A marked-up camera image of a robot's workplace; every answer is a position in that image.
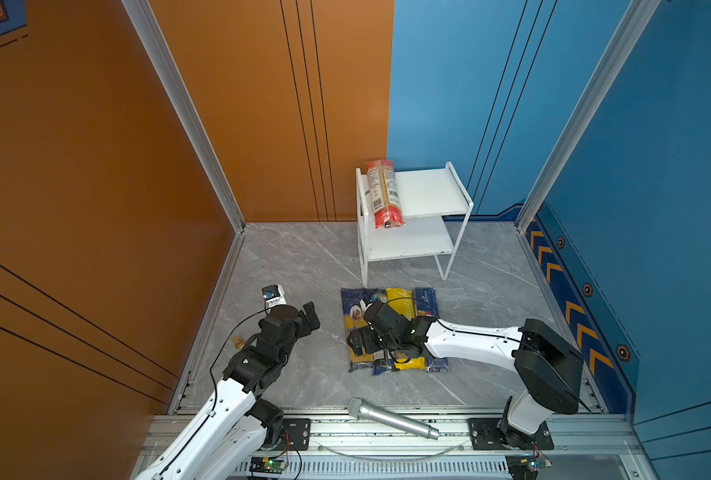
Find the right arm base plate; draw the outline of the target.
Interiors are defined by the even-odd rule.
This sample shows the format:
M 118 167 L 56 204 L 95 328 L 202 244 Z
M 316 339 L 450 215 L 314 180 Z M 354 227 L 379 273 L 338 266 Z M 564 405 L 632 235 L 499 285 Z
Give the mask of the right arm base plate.
M 475 451 L 515 450 L 541 451 L 555 449 L 553 436 L 547 422 L 543 422 L 535 434 L 527 435 L 517 429 L 501 427 L 501 419 L 482 417 L 467 420 L 469 439 Z

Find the left green circuit board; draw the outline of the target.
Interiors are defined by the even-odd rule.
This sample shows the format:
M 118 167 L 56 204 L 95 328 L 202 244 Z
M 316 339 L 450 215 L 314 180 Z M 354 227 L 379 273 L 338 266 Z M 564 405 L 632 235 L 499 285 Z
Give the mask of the left green circuit board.
M 275 457 L 253 457 L 250 462 L 251 476 L 275 475 L 281 476 L 289 469 L 289 461 Z

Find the blue Barilla spaghetti box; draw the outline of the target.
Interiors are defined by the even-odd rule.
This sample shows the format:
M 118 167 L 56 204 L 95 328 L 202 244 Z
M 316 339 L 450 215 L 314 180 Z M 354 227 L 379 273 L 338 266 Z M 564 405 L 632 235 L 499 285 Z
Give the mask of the blue Barilla spaghetti box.
M 437 294 L 435 294 L 435 289 L 417 287 L 413 290 L 413 298 L 415 298 L 415 315 L 439 316 L 439 306 L 437 306 Z M 449 361 L 447 361 L 447 358 L 435 357 L 429 353 L 423 354 L 423 358 L 425 358 L 425 371 L 427 371 L 427 373 L 445 373 L 449 371 Z

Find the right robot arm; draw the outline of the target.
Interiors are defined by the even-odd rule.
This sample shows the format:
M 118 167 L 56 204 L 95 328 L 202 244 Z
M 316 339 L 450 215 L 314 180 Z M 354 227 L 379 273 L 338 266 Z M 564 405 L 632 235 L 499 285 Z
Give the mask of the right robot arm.
M 509 398 L 497 424 L 503 445 L 529 449 L 553 414 L 575 415 L 583 405 L 583 357 L 577 348 L 539 319 L 522 326 L 485 328 L 459 325 L 431 315 L 413 319 L 387 302 L 365 306 L 365 326 L 348 334 L 357 355 L 385 350 L 407 359 L 429 354 L 489 364 L 519 375 L 525 390 Z

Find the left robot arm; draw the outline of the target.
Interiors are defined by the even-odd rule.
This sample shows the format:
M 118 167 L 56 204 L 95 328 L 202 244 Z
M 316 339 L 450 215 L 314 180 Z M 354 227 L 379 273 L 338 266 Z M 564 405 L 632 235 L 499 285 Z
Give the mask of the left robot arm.
M 214 392 L 174 442 L 139 479 L 226 479 L 251 454 L 280 437 L 284 412 L 263 400 L 298 340 L 321 327 L 315 304 L 278 304 L 230 360 Z

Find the small brass bell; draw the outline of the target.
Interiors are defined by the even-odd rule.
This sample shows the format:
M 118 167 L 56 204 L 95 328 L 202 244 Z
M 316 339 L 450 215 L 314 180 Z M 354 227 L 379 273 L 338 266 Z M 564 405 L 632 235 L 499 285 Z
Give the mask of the small brass bell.
M 235 350 L 241 351 L 246 346 L 246 340 L 244 338 L 239 337 L 239 336 L 235 336 L 233 338 L 233 344 L 235 346 Z

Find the right circuit board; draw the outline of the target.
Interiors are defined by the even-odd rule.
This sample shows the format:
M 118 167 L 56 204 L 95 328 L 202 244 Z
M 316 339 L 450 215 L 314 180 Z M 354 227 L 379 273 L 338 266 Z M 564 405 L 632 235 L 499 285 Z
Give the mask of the right circuit board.
M 533 470 L 529 464 L 531 460 L 525 457 L 507 457 L 507 469 L 513 480 L 537 480 L 539 472 Z

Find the red spaghetti bag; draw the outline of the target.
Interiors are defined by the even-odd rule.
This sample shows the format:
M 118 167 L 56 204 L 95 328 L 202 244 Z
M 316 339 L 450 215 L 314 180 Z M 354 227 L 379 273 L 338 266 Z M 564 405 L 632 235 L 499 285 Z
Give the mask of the red spaghetti bag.
M 371 208 L 375 214 L 375 228 L 403 227 L 403 210 L 397 192 L 393 161 L 382 159 L 367 162 L 367 180 L 371 194 Z

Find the silver microphone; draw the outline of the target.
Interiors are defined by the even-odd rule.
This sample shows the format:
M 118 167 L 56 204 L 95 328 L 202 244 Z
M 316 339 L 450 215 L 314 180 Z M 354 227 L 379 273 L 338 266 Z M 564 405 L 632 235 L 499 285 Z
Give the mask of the silver microphone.
M 439 440 L 439 429 L 419 420 L 377 407 L 361 398 L 352 398 L 348 406 L 349 416 L 369 420 L 417 437 Z

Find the blue yellow spaghetti bag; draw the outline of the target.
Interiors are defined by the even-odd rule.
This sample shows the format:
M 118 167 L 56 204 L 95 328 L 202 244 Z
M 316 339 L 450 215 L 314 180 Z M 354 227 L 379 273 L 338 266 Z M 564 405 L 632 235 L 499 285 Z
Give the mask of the blue yellow spaghetti bag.
M 363 298 L 365 298 L 365 294 L 367 294 L 367 290 L 363 288 L 343 288 L 341 290 L 346 336 L 349 336 L 353 330 L 367 325 L 365 320 L 363 320 L 363 312 L 365 311 L 365 308 L 361 307 L 361 302 L 363 301 Z M 373 368 L 373 364 L 375 364 L 375 355 L 357 355 L 353 352 L 351 347 L 348 348 L 348 353 L 350 360 L 349 372 Z

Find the aluminium front rail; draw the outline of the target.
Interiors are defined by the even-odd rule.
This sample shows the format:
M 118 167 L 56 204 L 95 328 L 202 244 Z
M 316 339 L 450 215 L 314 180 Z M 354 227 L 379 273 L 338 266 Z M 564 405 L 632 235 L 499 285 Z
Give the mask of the aluminium front rail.
M 555 449 L 475 451 L 467 420 L 497 419 L 491 409 L 407 409 L 409 418 L 441 432 L 439 440 L 357 420 L 339 409 L 290 410 L 286 418 L 310 418 L 308 451 L 258 450 L 242 461 L 231 479 L 513 479 L 507 457 L 525 457 L 537 479 L 655 479 L 633 428 L 621 415 L 559 415 L 547 422 Z M 251 476 L 253 457 L 289 461 L 281 476 Z

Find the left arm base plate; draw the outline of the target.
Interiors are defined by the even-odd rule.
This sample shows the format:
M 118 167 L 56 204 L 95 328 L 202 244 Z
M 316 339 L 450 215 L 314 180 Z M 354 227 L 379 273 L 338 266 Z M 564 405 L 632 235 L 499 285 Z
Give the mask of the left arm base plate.
M 279 424 L 270 427 L 261 450 L 285 450 L 304 452 L 310 447 L 312 437 L 310 418 L 284 418 Z

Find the clear label spaghetti bag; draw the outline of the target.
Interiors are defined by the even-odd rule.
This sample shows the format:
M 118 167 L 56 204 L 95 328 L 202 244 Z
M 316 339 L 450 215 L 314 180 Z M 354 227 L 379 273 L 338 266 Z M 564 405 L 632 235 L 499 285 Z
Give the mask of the clear label spaghetti bag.
M 387 290 L 385 289 L 372 289 L 369 290 L 367 294 L 369 301 L 374 302 L 375 300 L 387 302 Z M 381 375 L 385 373 L 395 372 L 395 361 L 391 358 L 391 352 L 383 348 L 378 352 L 373 354 L 373 375 Z

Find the white two-tier metal shelf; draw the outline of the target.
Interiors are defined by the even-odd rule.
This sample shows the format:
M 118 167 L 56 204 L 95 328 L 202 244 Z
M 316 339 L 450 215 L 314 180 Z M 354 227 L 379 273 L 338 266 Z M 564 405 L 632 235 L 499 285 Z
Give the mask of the white two-tier metal shelf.
M 451 238 L 445 218 L 463 216 L 463 224 L 469 222 L 473 200 L 465 184 L 449 162 L 439 169 L 397 172 L 395 183 L 405 225 L 377 228 L 369 179 L 355 170 L 361 284 L 369 283 L 372 263 L 421 257 L 435 259 L 441 279 L 447 279 L 465 230 Z

